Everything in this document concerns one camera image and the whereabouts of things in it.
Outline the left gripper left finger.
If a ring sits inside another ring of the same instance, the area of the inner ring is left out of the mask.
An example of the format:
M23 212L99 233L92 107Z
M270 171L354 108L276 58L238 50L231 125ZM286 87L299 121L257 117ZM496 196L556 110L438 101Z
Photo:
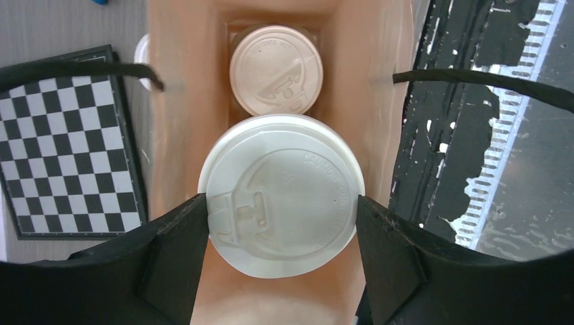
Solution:
M2 324L189 324L208 242L198 194L62 261L1 264Z

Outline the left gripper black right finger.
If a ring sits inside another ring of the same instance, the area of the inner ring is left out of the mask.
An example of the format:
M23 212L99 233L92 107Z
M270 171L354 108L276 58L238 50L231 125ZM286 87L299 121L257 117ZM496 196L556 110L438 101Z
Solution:
M366 289L359 324L572 324L573 252L517 262L432 234L371 198L357 204Z

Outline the orange paper bag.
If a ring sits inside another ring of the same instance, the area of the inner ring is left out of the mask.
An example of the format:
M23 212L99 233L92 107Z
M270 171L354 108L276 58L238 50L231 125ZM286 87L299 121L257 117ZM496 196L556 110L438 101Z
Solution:
M216 141L246 118L232 102L230 38L252 24L308 28L322 52L324 84L312 115L349 144L365 197L387 208L412 65L409 1L150 1L150 67L121 64L124 76L158 77L153 90L151 221L198 191ZM224 261L208 235L189 324L350 324L366 289L357 234L333 260L289 278L253 278Z

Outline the white plastic cup lid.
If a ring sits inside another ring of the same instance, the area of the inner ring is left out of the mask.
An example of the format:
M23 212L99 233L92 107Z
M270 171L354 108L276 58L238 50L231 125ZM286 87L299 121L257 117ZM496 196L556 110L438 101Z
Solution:
M149 46L149 34L145 34L137 43L133 62L135 64L148 64L148 46ZM151 90L151 82L149 79L139 79L139 82L148 90Z

